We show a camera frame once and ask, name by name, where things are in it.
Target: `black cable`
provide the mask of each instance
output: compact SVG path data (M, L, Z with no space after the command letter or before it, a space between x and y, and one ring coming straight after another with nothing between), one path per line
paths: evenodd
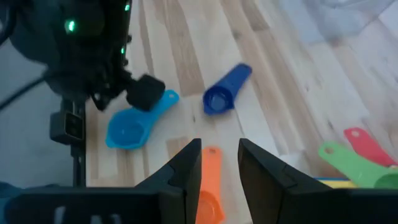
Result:
M12 35L17 24L17 10L13 6L6 9L6 20L0 31L0 46Z
M45 77L39 77L33 81L31 81L30 83L26 84L25 86L23 86L22 88L20 88L19 90L17 90L15 93L13 93L11 96L9 96L8 98L6 98L5 100L3 100L0 103L0 111L4 110L5 108L7 108L11 103L13 103L14 101L16 101L18 98L20 98L22 95L24 95L25 93L27 93L28 91L30 91L31 89L35 88L37 85L43 83L44 81L47 81L48 79L52 79L52 78L60 78L60 77L65 77L67 75L59 73L57 75L51 75L51 76L45 76Z

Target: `spoon handle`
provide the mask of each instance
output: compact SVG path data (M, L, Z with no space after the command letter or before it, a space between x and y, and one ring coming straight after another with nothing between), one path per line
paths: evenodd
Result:
M201 185L196 224L221 223L224 210L221 204L221 161L223 152L208 146L201 152Z
M338 169L359 187L373 188L389 169L374 164L335 142L326 142L319 149L319 156Z
M344 130L344 135L353 146L355 152L367 160L385 167L398 165L365 130L350 128Z
M165 111L178 102L180 97L174 90L166 90L159 100L159 102L154 106L152 110L152 115L154 120L161 116Z

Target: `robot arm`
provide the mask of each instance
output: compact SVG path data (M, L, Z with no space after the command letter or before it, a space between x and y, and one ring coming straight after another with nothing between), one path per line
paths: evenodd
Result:
M55 93L75 102L92 98L105 110L126 90L127 101L147 111L165 86L148 75L133 80L124 68L130 8L131 0L0 0L0 18L4 24L15 17L13 46L47 65L43 75L56 77L47 79Z

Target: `red measuring spoon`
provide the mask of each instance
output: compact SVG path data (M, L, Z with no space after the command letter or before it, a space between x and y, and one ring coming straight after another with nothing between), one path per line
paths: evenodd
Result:
M365 159L385 167L398 165L365 130L349 128L344 130L344 135L355 152Z

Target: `light blue measuring spoon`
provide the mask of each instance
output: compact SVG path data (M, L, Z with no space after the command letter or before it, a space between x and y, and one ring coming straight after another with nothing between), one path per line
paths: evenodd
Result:
M106 145L121 149L136 149L143 146L155 122L179 99L176 92L166 90L151 111L144 112L131 108L117 112L109 122Z

